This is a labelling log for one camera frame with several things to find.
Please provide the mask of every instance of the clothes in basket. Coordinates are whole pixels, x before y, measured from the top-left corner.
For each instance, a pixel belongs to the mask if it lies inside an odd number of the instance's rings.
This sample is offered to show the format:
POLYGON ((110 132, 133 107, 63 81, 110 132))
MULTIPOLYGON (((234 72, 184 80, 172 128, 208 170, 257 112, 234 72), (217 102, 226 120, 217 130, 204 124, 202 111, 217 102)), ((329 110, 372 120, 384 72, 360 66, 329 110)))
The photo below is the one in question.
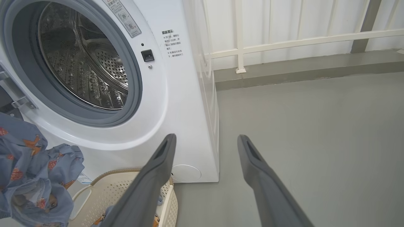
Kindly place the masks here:
POLYGON ((77 146, 47 145, 35 125, 0 113, 0 219, 67 226, 73 210, 67 188, 84 169, 83 154, 77 146))

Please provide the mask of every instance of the washing machine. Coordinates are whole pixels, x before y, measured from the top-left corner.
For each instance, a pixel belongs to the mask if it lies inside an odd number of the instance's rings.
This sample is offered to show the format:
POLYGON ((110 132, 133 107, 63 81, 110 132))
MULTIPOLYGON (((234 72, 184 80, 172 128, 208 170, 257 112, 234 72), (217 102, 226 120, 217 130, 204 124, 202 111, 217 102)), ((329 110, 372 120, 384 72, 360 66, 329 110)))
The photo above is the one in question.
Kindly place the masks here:
POLYGON ((88 181, 143 166, 177 135, 178 183, 219 180, 219 111, 202 0, 0 0, 0 85, 88 181))

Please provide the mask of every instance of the laundry basket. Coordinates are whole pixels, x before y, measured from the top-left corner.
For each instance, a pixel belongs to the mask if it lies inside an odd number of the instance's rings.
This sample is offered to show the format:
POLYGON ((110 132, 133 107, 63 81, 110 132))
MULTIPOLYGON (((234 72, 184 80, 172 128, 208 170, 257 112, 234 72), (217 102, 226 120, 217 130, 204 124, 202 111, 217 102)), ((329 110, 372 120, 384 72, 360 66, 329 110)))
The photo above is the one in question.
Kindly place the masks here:
MULTIPOLYGON (((73 196, 73 201, 87 191, 89 192, 77 213, 70 216, 69 226, 91 226, 105 210, 120 199, 126 189, 138 175, 140 169, 113 170, 97 177, 89 186, 81 189, 73 196)), ((163 204, 157 206, 156 215, 160 219, 159 227, 175 227, 177 222, 178 202, 174 192, 174 183, 170 178, 160 190, 163 204)))

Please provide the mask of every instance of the metal railing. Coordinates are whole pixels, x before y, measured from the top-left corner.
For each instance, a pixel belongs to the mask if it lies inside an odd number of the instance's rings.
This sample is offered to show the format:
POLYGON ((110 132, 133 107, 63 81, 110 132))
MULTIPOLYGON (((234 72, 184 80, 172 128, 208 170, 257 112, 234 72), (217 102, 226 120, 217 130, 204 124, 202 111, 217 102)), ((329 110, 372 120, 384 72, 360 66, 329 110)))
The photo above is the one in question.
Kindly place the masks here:
MULTIPOLYGON (((391 29, 391 25, 393 23, 394 16, 397 11, 396 9, 397 9, 399 0, 394 1, 393 7, 389 13, 389 18, 387 20, 384 30, 369 31, 369 32, 360 31, 361 27, 363 25, 363 22, 365 20, 365 15, 368 10, 369 2, 370 2, 370 0, 366 0, 366 2, 363 5, 362 14, 361 14, 360 20, 358 21, 358 24, 356 26, 355 32, 331 36, 330 32, 331 32, 332 25, 333 25, 333 22, 335 19, 335 11, 336 11, 336 7, 338 4, 338 0, 333 0, 331 14, 330 14, 330 18, 328 21, 328 27, 327 27, 327 36, 301 39, 301 26, 302 26, 301 19, 302 19, 302 14, 303 14, 303 7, 305 5, 305 0, 301 0, 296 40, 289 40, 289 41, 275 42, 275 43, 271 43, 271 40, 268 40, 269 44, 246 47, 243 44, 242 0, 234 0, 234 1, 235 1, 235 15, 236 15, 237 48, 231 49, 231 50, 213 52, 210 54, 210 58, 215 59, 215 58, 228 57, 228 56, 237 56, 238 57, 238 68, 236 70, 236 73, 238 73, 238 74, 246 72, 246 70, 244 68, 243 55, 248 54, 248 53, 289 48, 289 47, 295 47, 295 46, 306 46, 306 45, 313 45, 313 44, 329 43, 329 42, 341 42, 341 41, 361 40, 361 39, 369 39, 369 38, 381 38, 381 37, 389 37, 389 36, 404 36, 404 29, 391 29)), ((207 8, 206 8, 206 0, 204 0, 204 6, 205 6, 206 23, 208 26, 208 36, 209 36, 209 38, 211 38, 209 19, 208 19, 208 13, 207 13, 207 8)))

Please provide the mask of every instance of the white wall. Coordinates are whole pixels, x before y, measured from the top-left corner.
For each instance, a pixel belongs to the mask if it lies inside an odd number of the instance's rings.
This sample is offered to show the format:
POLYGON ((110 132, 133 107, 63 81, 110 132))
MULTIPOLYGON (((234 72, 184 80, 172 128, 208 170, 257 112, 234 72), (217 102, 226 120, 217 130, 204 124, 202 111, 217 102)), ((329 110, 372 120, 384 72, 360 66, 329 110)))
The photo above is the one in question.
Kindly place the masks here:
MULTIPOLYGON (((338 0, 330 35, 354 32, 366 0, 338 0)), ((394 0, 382 0, 374 29, 384 29, 394 0)), ((206 0, 213 52, 237 46, 234 0, 206 0)), ((242 0, 244 46, 297 39, 301 0, 242 0)), ((326 36, 332 0, 305 0, 301 38, 326 36)), ((404 0, 400 0, 392 29, 404 28, 404 0)), ((245 65, 306 57, 345 54, 353 41, 299 46, 244 55, 245 65)), ((404 37, 369 40, 366 51, 404 48, 404 37)), ((237 67, 237 57, 213 60, 213 69, 237 67)))

